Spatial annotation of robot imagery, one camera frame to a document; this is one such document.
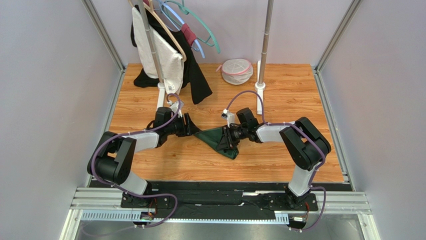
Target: black cloth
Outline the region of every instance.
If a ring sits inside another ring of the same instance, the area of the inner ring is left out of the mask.
[[[179,52],[178,47],[172,41],[172,38],[167,34],[156,18],[149,11],[146,11],[146,15],[151,27],[155,29],[158,34],[163,37],[168,44],[170,44],[172,48]],[[200,66],[197,64],[194,53],[191,49],[191,46],[188,44],[184,33],[182,31],[172,31],[171,34],[174,36],[186,54],[186,61],[183,64],[182,88],[186,87],[188,83],[191,83],[192,102],[194,104],[199,104],[201,101],[212,94],[212,90],[210,89],[209,84],[207,83],[206,78],[200,69]],[[133,23],[131,24],[130,38],[133,46],[137,47],[135,42],[135,34],[133,32]],[[137,76],[133,81],[133,84],[137,87],[146,88],[157,87],[159,82],[160,81],[158,78],[150,78],[145,73],[144,69],[142,69],[139,76]]]

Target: blue hanger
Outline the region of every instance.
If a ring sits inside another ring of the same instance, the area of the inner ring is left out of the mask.
[[[172,4],[176,4],[178,7],[179,7],[179,9],[180,9],[180,11],[183,13],[183,14],[185,14],[185,15],[188,15],[188,14],[191,14],[194,18],[196,18],[198,21],[199,21],[199,23],[207,30],[207,32],[208,32],[208,34],[210,34],[210,36],[206,39],[206,40],[204,40],[204,39],[201,39],[200,37],[197,37],[197,39],[199,39],[201,42],[203,42],[203,43],[205,43],[205,44],[207,44],[208,46],[210,46],[210,47],[213,47],[213,46],[215,46],[216,47],[216,51],[217,51],[217,53],[218,54],[220,54],[221,53],[221,48],[219,47],[219,43],[218,43],[218,41],[216,40],[216,37],[215,37],[215,35],[213,34],[213,32],[210,30],[210,28],[195,14],[195,13],[193,13],[191,10],[189,10],[186,6],[185,6],[185,0],[182,0],[182,4],[181,3],[179,3],[179,2],[176,2],[176,1],[173,1],[173,0],[165,0],[164,1],[164,3],[166,4],[166,3],[172,3]],[[167,16],[167,18],[169,18],[170,20],[172,20],[176,25],[178,25],[178,26],[180,26],[180,27],[182,27],[182,25],[181,25],[181,23],[179,23],[179,22],[177,22],[176,20],[174,20],[172,17],[170,17],[170,14],[169,14],[169,11],[168,11],[168,9],[164,9],[164,4],[161,6],[161,11],[162,12],[164,12],[164,15],[166,15]]]
[[[181,27],[185,24],[185,22],[184,22],[184,20],[169,6],[169,5],[167,5],[165,2],[163,2],[163,1],[161,1],[161,0],[157,0],[157,2],[159,3],[159,5],[160,5],[160,9],[161,9],[161,12],[165,15],[165,17],[171,22],[171,24],[173,24],[173,26],[177,29],[177,30],[180,30],[181,29]],[[170,11],[176,18],[177,18],[177,20],[180,22],[180,27],[178,27],[176,24],[178,24],[178,23],[176,23],[172,18],[170,18],[170,16],[169,16],[169,14],[166,14],[166,12],[164,11],[164,9],[167,9],[167,11]],[[200,52],[200,54],[201,54],[201,56],[202,56],[202,58],[203,59],[205,59],[206,58],[206,56],[204,55],[204,51],[203,51],[203,48],[201,47],[201,45],[200,45],[200,42],[198,41],[198,39],[195,39],[195,41],[192,43],[192,48],[195,50],[195,51],[197,51],[197,52]]]

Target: red cloth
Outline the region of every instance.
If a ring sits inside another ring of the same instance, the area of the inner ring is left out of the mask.
[[[186,41],[188,42],[188,44],[190,46],[193,45],[193,42],[197,39],[197,36],[195,35],[195,33],[193,33],[193,31],[190,29],[190,26],[188,26],[188,24],[184,24],[182,26],[182,29],[180,29],[183,32],[183,35],[185,36]]]

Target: white mesh laundry bag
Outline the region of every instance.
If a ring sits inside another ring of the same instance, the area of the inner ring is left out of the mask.
[[[252,63],[243,58],[227,60],[218,70],[220,68],[222,68],[223,79],[232,85],[243,84],[253,75]]]

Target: gray floor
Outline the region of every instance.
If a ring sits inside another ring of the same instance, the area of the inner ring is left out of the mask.
[[[89,234],[106,234],[132,225],[131,222],[82,222]],[[164,223],[154,228],[129,229],[105,237],[78,233],[76,240],[363,240],[356,214],[325,215],[311,231],[297,233],[285,225]]]

